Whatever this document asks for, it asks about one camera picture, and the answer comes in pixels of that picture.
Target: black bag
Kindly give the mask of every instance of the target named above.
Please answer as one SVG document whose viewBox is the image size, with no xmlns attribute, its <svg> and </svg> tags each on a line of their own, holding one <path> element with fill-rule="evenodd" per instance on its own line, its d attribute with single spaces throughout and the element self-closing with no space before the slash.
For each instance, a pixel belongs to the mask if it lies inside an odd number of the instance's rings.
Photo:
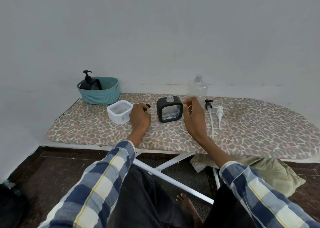
<svg viewBox="0 0 320 228">
<path fill-rule="evenodd" d="M 0 184 L 0 228 L 17 228 L 28 206 L 27 197 L 17 186 L 9 189 Z"/>
</svg>

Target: blue and white checkered shirt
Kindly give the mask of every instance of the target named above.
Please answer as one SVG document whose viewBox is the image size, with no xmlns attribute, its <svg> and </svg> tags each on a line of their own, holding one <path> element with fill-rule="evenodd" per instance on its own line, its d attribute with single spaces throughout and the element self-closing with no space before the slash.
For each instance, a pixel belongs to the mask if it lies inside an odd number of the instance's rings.
<svg viewBox="0 0 320 228">
<path fill-rule="evenodd" d="M 50 211 L 39 228 L 107 227 L 134 158 L 134 145 L 128 140 L 119 142 L 104 159 L 86 168 L 80 181 Z M 250 167 L 230 161 L 223 165 L 220 176 L 258 227 L 320 227 Z"/>
</svg>

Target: patterned tabletop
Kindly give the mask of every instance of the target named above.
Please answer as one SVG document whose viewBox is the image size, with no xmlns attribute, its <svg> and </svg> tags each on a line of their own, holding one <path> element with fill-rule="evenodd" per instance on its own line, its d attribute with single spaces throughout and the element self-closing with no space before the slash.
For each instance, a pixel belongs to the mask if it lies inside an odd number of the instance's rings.
<svg viewBox="0 0 320 228">
<path fill-rule="evenodd" d="M 151 125 L 139 148 L 176 152 L 205 153 L 186 131 L 183 117 L 175 122 L 161 123 L 156 102 L 166 95 L 121 94 L 119 100 L 133 104 L 150 104 Z M 261 100 L 210 97 L 213 106 L 221 105 L 224 115 L 221 130 L 218 117 L 214 120 L 214 141 L 229 154 L 278 159 L 306 159 L 319 153 L 320 130 L 302 115 Z M 54 142 L 81 145 L 113 146 L 131 132 L 130 122 L 116 125 L 108 118 L 106 105 L 76 102 L 49 129 L 47 138 Z M 207 110 L 206 124 L 211 136 Z"/>
</svg>

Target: tiled floor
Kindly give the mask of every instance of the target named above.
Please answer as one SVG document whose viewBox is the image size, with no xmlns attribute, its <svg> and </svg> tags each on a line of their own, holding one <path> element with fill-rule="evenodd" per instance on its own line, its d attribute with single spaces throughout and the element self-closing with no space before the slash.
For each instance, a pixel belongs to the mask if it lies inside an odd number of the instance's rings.
<svg viewBox="0 0 320 228">
<path fill-rule="evenodd" d="M 102 159 L 105 151 L 73 150 L 39 147 L 11 174 L 10 180 L 15 182 L 30 198 L 31 209 L 20 228 L 34 228 L 46 218 L 48 212 L 80 179 L 87 166 Z M 173 155 L 142 154 L 139 158 L 168 159 Z M 287 163 L 294 171 L 306 180 L 290 197 L 310 216 L 320 222 L 320 164 Z M 194 175 L 194 170 L 184 175 Z M 212 170 L 206 169 L 211 194 L 214 197 L 216 185 Z"/>
</svg>

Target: person's left hand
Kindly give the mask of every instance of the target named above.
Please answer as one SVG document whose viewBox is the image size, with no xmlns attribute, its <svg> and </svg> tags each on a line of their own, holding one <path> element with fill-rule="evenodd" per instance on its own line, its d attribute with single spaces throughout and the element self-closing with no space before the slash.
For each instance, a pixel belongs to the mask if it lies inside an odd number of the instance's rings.
<svg viewBox="0 0 320 228">
<path fill-rule="evenodd" d="M 132 126 L 132 132 L 127 138 L 135 147 L 138 146 L 140 139 L 147 131 L 151 123 L 151 115 L 144 109 L 149 107 L 145 104 L 134 104 L 130 113 L 130 123 Z"/>
</svg>

